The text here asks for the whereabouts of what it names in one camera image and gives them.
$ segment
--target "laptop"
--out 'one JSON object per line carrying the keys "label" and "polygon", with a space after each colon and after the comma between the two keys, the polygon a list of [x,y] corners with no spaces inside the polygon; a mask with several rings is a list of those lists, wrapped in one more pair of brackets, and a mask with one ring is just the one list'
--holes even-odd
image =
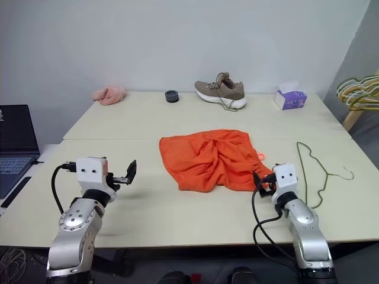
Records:
{"label": "laptop", "polygon": [[29,107],[0,105],[0,199],[39,156]]}

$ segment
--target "pink plush toy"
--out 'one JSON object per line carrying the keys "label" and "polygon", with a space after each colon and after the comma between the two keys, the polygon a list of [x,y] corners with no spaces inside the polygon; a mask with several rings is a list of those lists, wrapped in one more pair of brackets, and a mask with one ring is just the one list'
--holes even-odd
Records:
{"label": "pink plush toy", "polygon": [[112,105],[122,101],[126,94],[124,88],[110,85],[92,93],[91,99],[99,101],[101,105]]}

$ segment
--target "black cable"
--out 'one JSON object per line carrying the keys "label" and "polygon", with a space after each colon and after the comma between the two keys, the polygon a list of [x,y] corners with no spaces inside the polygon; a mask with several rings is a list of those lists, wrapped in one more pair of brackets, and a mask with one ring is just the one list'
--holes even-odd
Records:
{"label": "black cable", "polygon": [[273,222],[273,221],[276,221],[276,220],[279,220],[280,218],[282,217],[282,215],[279,215],[275,218],[271,218],[271,219],[267,219],[265,221],[262,221],[260,222],[259,224],[256,224],[256,226],[254,227],[254,230],[253,230],[253,239],[254,239],[254,242],[255,242],[255,245],[256,247],[258,248],[258,250],[267,258],[267,259],[270,259],[272,262],[275,262],[275,263],[278,263],[280,265],[283,265],[283,266],[286,266],[288,267],[289,269],[291,269],[297,276],[299,275],[298,271],[296,270],[295,267],[291,266],[290,264],[287,264],[287,263],[284,263],[284,262],[281,262],[280,260],[277,260],[275,258],[273,258],[272,256],[270,256],[269,254],[267,254],[263,248],[261,247],[261,245],[258,243],[257,239],[256,239],[256,231],[258,230],[259,228],[259,225],[262,225],[264,223],[268,223],[268,222]]}
{"label": "black cable", "polygon": [[290,268],[292,271],[294,271],[296,273],[296,275],[298,275],[298,271],[292,267],[291,265],[287,264],[287,263],[284,263],[284,262],[281,262],[279,260],[276,260],[274,259],[273,257],[271,257],[270,255],[268,255],[263,249],[262,247],[260,247],[257,239],[256,239],[256,231],[258,228],[261,229],[262,233],[265,235],[265,237],[270,241],[270,243],[276,247],[285,257],[287,257],[289,260],[291,260],[292,263],[294,263],[294,265],[297,265],[296,261],[293,259],[293,257],[291,257],[289,254],[287,254],[280,246],[278,246],[270,237],[269,235],[266,233],[266,231],[264,230],[264,228],[262,227],[262,224],[264,223],[268,223],[268,222],[273,222],[273,221],[276,221],[276,220],[279,220],[281,217],[282,217],[282,213],[275,217],[275,218],[271,218],[271,219],[267,219],[267,220],[264,220],[262,222],[260,222],[259,218],[258,218],[258,215],[256,214],[256,209],[255,209],[255,195],[256,195],[256,192],[258,191],[258,188],[262,185],[262,181],[260,181],[260,183],[256,186],[256,190],[254,191],[253,193],[253,196],[252,196],[252,208],[253,208],[253,214],[254,214],[254,218],[256,220],[256,226],[253,230],[253,239],[254,239],[254,242],[256,244],[256,247],[259,249],[259,251],[268,259],[270,259],[271,261],[273,262],[276,262],[278,264],[281,264],[283,266],[286,266],[288,268]]}
{"label": "black cable", "polygon": [[57,176],[57,173],[58,173],[58,171],[60,170],[60,169],[62,169],[63,168],[63,165],[61,164],[60,166],[58,166],[55,170],[54,170],[54,172],[53,172],[53,176],[52,176],[52,191],[53,191],[53,195],[54,195],[54,199],[55,199],[55,202],[57,202],[57,206],[58,206],[58,209],[59,209],[59,212],[61,213],[61,214],[63,214],[63,208],[62,208],[62,206],[61,206],[61,204],[60,204],[60,202],[59,202],[59,198],[58,198],[58,196],[57,196],[57,191],[56,191],[56,189],[55,189],[55,177]]}
{"label": "black cable", "polygon": [[256,187],[257,190],[254,191],[253,193],[253,196],[252,196],[252,199],[251,199],[251,204],[252,204],[252,208],[253,208],[253,214],[254,214],[254,218],[255,218],[255,221],[257,223],[257,226],[261,229],[263,235],[265,235],[265,237],[267,238],[267,240],[269,240],[269,242],[274,246],[276,247],[286,258],[288,258],[289,260],[291,260],[291,262],[294,264],[294,265],[297,265],[296,263],[296,259],[293,258],[292,256],[290,256],[287,252],[285,252],[285,250],[283,250],[280,246],[278,246],[273,240],[272,238],[270,238],[270,236],[266,233],[265,229],[262,227],[262,224],[266,223],[265,221],[264,222],[260,222],[259,219],[258,219],[258,215],[256,214],[256,209],[255,209],[255,195],[256,195],[256,192],[258,191],[258,188],[262,185],[262,181],[259,183],[259,185]]}

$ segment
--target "tissue box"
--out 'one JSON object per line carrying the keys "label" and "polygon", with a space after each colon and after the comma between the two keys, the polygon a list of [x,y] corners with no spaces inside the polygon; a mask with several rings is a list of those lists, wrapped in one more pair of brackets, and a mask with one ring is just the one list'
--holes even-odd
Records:
{"label": "tissue box", "polygon": [[302,108],[306,102],[307,95],[302,91],[291,91],[288,93],[282,93],[277,91],[275,96],[275,103],[281,110]]}

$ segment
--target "orange cloth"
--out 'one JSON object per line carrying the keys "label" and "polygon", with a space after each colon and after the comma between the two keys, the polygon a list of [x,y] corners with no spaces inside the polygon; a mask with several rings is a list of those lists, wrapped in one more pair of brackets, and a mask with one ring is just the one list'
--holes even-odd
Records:
{"label": "orange cloth", "polygon": [[164,137],[159,149],[166,170],[182,191],[209,192],[215,185],[252,191],[253,171],[260,178],[272,173],[259,160],[249,135],[238,130]]}

